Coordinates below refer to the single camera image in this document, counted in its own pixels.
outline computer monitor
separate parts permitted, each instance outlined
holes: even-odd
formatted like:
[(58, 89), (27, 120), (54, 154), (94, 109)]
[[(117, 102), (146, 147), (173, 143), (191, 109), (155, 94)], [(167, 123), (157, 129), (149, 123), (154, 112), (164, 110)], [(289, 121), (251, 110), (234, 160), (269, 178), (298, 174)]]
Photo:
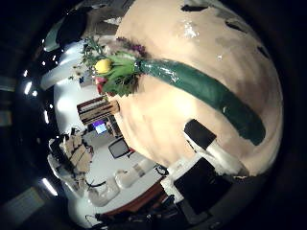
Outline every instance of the computer monitor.
[(109, 151), (111, 152), (114, 158), (121, 157), (130, 152), (130, 149), (123, 137), (116, 139), (108, 146)]
[(94, 122), (92, 125), (96, 129), (96, 132), (98, 134), (102, 134), (107, 131), (106, 124), (104, 123), (104, 121), (97, 121)]

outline wooden desk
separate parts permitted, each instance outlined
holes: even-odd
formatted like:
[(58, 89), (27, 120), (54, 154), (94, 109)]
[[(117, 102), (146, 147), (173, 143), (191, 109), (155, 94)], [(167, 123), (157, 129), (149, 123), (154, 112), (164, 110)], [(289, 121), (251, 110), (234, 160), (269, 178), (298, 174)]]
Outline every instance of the wooden desk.
[(257, 51), (252, 36), (230, 29), (213, 8), (180, 10), (181, 0), (136, 0), (119, 26), (124, 36), (146, 46), (153, 58), (187, 63), (216, 78), (262, 118), (267, 130), (255, 147), (242, 139), (226, 118), (207, 104), (150, 76), (142, 76), (133, 95), (115, 97), (115, 118), (128, 145), (148, 158), (169, 166), (194, 153), (182, 134), (195, 118), (217, 134), (219, 144), (259, 173), (275, 155), (282, 124), (277, 74), (269, 59)]

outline beige tabletop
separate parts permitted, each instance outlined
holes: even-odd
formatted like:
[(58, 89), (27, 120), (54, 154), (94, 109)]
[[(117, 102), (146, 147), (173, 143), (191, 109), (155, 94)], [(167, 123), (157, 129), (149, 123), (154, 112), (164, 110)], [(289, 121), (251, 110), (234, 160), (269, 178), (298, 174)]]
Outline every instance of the beige tabletop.
[(262, 118), (265, 140), (255, 147), (206, 103), (145, 75), (134, 94), (114, 98), (120, 105), (116, 121), (130, 147), (167, 167), (181, 156), (193, 156), (182, 129), (186, 121), (197, 119), (251, 173), (259, 173), (275, 157), (282, 127), (282, 99), (272, 62), (258, 52), (259, 41), (228, 28), (217, 10), (184, 12), (182, 2), (136, 0), (116, 36), (145, 45), (153, 58), (178, 60), (219, 80)]

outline green leaves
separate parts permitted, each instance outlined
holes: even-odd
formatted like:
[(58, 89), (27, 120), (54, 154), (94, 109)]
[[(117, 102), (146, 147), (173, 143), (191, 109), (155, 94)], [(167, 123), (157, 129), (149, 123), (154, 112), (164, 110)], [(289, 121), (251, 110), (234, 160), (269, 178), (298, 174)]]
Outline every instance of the green leaves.
[(83, 63), (93, 71), (97, 61), (108, 58), (111, 60), (111, 70), (105, 74), (97, 74), (92, 72), (96, 77), (104, 77), (107, 82), (103, 88), (105, 92), (118, 94), (120, 97), (131, 94), (137, 83), (134, 63), (136, 58), (134, 55), (118, 51), (115, 55), (106, 56), (104, 47), (99, 45), (93, 37), (86, 40), (87, 45), (83, 49)]

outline yellow flower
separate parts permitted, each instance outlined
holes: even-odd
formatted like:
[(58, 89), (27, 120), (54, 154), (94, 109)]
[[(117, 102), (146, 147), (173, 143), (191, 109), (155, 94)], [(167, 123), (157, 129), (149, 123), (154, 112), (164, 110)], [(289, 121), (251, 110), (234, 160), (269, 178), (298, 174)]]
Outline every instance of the yellow flower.
[(106, 58), (97, 61), (97, 63), (95, 64), (95, 69), (98, 74), (107, 73), (108, 71), (111, 70), (111, 60)]

